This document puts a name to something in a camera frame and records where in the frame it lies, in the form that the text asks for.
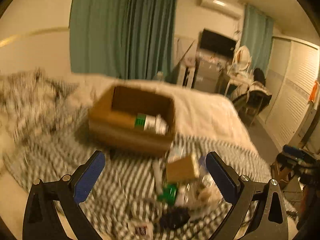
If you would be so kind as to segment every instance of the curtain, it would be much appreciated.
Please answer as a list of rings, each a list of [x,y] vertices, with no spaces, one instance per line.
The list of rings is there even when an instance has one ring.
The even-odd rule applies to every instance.
[[[273,34],[273,19],[252,5],[245,8],[241,46],[245,45],[252,56],[250,69],[260,68],[267,72]]]
[[[128,0],[72,0],[72,72],[126,77],[127,4]]]
[[[177,0],[129,0],[126,71],[129,79],[171,72]]]

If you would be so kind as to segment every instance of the closet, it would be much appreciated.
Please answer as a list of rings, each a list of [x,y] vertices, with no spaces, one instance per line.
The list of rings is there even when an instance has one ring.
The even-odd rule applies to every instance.
[[[287,36],[273,37],[266,76],[272,93],[260,122],[280,151],[297,132],[319,73],[319,46]]]

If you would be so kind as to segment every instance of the metal screw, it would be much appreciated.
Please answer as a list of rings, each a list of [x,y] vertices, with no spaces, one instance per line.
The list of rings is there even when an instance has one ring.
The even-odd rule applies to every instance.
[[[241,175],[241,176],[240,176],[240,179],[241,179],[242,181],[247,182],[250,178],[249,178],[247,175]]]
[[[272,179],[272,180],[271,180],[271,184],[277,186],[277,185],[278,185],[278,182],[277,182],[275,179]]]
[[[62,180],[63,181],[69,181],[71,179],[71,176],[70,175],[64,175],[63,177],[62,177]]]
[[[34,185],[38,185],[40,183],[40,180],[39,179],[35,179],[34,181],[33,181],[33,184]]]

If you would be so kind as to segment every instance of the wall-mounted air conditioner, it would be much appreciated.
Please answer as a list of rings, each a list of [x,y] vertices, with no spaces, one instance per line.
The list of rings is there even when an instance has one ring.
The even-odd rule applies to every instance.
[[[243,14],[243,9],[221,0],[201,0],[200,6],[220,11],[235,19],[240,19]]]

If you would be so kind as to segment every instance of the monitor screen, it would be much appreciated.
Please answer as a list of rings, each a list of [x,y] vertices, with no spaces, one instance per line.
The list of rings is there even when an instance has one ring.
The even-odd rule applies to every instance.
[[[201,36],[200,49],[233,58],[236,41],[218,33],[204,29]]]

